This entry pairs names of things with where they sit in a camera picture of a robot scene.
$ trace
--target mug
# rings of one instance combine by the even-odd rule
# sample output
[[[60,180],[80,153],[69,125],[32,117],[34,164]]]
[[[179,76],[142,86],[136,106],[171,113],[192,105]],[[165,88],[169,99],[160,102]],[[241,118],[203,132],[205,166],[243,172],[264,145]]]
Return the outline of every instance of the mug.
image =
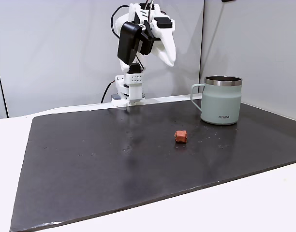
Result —
[[[191,88],[191,101],[202,112],[201,119],[216,125],[231,125],[238,121],[242,79],[232,76],[208,76],[204,84]],[[202,105],[193,101],[193,89],[204,86]]]

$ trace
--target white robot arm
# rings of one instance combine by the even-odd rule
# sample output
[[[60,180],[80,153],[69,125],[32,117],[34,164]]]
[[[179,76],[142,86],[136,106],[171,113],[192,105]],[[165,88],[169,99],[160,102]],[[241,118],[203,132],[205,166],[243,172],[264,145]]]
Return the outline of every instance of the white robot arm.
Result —
[[[143,98],[144,56],[150,53],[168,66],[174,66],[176,47],[173,39],[175,21],[161,12],[158,4],[130,4],[129,12],[116,20],[119,38],[118,58],[124,75],[116,76],[117,106],[139,104]]]

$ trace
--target red cube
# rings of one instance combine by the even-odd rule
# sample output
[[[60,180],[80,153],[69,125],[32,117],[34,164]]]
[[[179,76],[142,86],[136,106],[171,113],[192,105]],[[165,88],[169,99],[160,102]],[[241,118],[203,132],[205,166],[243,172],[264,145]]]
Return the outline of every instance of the red cube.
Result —
[[[178,130],[175,133],[176,143],[185,144],[187,142],[187,132],[185,130]]]

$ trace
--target mug lid rim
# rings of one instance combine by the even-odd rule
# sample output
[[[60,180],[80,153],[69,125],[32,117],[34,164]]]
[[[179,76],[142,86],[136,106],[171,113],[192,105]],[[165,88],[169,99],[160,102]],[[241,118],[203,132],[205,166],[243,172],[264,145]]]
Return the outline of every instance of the mug lid rim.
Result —
[[[243,79],[236,76],[207,76],[204,79],[204,83],[213,86],[240,86]]]

